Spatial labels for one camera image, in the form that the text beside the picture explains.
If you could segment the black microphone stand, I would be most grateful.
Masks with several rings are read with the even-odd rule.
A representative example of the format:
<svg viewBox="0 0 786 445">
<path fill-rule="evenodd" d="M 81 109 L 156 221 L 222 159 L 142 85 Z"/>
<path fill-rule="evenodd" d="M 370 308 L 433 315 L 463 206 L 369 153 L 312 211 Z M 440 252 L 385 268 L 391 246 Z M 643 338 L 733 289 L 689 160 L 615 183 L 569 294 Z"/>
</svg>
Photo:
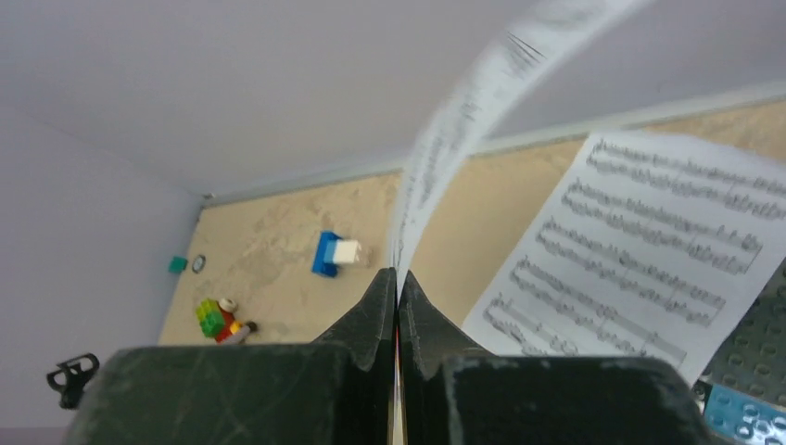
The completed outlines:
<svg viewBox="0 0 786 445">
<path fill-rule="evenodd" d="M 47 385 L 59 395 L 58 405 L 64 410 L 76 410 L 84 395 L 85 387 L 100 367 L 93 353 L 84 353 L 60 362 L 56 369 L 46 374 Z"/>
</svg>

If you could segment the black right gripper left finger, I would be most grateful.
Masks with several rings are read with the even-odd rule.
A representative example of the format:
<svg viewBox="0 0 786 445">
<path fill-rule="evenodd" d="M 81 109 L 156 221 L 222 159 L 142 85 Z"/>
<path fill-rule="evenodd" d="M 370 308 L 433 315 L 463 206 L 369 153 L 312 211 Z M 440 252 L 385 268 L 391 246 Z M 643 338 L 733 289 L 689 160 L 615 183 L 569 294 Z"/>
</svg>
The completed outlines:
<svg viewBox="0 0 786 445">
<path fill-rule="evenodd" d="M 98 371 L 68 444 L 388 444 L 396 273 L 313 341 L 122 350 Z"/>
</svg>

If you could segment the sheet music page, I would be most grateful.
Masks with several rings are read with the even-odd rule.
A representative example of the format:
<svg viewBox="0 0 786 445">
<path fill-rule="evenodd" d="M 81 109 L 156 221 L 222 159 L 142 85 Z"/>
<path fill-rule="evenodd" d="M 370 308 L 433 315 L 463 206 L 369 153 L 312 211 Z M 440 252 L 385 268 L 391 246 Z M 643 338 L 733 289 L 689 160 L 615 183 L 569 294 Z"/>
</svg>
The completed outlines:
<svg viewBox="0 0 786 445">
<path fill-rule="evenodd" d="M 695 382 L 785 257 L 785 165 L 590 135 L 468 313 L 498 355 L 640 356 Z"/>
<path fill-rule="evenodd" d="M 437 204 L 465 160 L 515 107 L 643 1 L 539 1 L 485 49 L 416 138 L 388 230 L 400 295 Z"/>
</svg>

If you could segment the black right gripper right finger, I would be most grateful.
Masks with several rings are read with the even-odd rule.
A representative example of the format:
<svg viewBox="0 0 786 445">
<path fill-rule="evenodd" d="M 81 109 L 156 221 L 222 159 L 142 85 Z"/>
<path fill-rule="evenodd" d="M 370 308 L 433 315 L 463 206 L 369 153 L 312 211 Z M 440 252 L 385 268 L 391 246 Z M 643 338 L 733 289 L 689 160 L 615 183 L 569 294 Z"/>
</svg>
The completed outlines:
<svg viewBox="0 0 786 445">
<path fill-rule="evenodd" d="M 497 356 L 408 274 L 399 365 L 408 444 L 715 444 L 689 386 L 641 357 Z"/>
</svg>

